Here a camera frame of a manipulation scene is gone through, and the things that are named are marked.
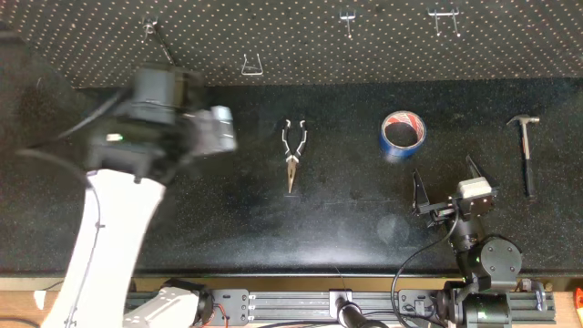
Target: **blue tape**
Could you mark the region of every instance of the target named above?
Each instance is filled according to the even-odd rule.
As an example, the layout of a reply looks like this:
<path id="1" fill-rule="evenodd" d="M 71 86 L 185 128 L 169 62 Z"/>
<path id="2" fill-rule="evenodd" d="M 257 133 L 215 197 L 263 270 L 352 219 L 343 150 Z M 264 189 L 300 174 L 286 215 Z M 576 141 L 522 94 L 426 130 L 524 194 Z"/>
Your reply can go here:
<path id="1" fill-rule="evenodd" d="M 415 130 L 417 134 L 417 142 L 408 147 L 397 146 L 386 137 L 386 128 L 393 123 L 405 123 Z M 396 111 L 386 117 L 381 125 L 381 150 L 387 159 L 399 158 L 404 159 L 412 156 L 423 145 L 427 136 L 427 128 L 425 123 L 416 114 L 410 111 Z"/>

